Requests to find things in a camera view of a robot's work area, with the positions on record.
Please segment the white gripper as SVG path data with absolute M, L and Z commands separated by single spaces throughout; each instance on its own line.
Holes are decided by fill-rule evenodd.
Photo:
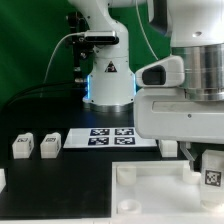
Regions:
M 134 100 L 134 126 L 142 138 L 180 141 L 193 169 L 190 142 L 224 144 L 224 102 L 192 102 L 178 88 L 142 88 Z

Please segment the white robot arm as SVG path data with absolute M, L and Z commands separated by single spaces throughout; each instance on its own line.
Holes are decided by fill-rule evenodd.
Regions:
M 85 103 L 131 106 L 136 132 L 160 147 L 205 143 L 224 164 L 224 0 L 68 0 L 94 43 Z

